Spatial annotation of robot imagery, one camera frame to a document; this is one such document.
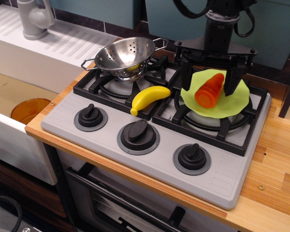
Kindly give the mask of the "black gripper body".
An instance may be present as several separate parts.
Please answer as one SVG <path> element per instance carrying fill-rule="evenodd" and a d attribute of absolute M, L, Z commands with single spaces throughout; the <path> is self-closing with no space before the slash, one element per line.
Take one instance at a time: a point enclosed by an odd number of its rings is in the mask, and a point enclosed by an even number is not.
<path fill-rule="evenodd" d="M 239 17 L 208 17 L 204 36 L 175 42 L 174 60 L 215 68 L 251 68 L 257 50 L 231 41 Z"/>

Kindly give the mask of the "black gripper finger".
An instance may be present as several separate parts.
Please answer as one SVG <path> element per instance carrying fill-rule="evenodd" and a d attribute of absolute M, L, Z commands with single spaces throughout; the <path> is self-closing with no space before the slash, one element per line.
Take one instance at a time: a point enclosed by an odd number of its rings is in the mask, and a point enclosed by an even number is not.
<path fill-rule="evenodd" d="M 192 74 L 193 74 L 193 67 L 192 63 L 186 57 L 182 57 L 181 67 L 181 85 L 185 91 L 190 89 Z"/>
<path fill-rule="evenodd" d="M 246 59 L 244 57 L 233 57 L 232 65 L 227 69 L 224 93 L 225 95 L 232 95 L 236 90 L 238 84 L 242 80 L 242 76 L 246 69 Z"/>

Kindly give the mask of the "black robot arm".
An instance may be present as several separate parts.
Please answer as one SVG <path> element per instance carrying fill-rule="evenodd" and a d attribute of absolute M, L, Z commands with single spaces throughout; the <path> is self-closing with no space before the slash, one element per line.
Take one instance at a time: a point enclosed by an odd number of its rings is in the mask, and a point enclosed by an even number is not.
<path fill-rule="evenodd" d="M 178 40 L 175 62 L 181 75 L 181 86 L 188 91 L 192 81 L 193 66 L 203 66 L 226 70 L 224 93 L 229 96 L 235 92 L 244 74 L 252 69 L 252 62 L 257 50 L 231 41 L 232 34 L 245 38 L 254 29 L 241 34 L 238 31 L 240 12 L 244 11 L 255 24 L 250 11 L 254 0 L 209 0 L 200 13 L 194 13 L 180 0 L 174 1 L 180 13 L 190 19 L 206 17 L 204 36 L 191 40 Z"/>

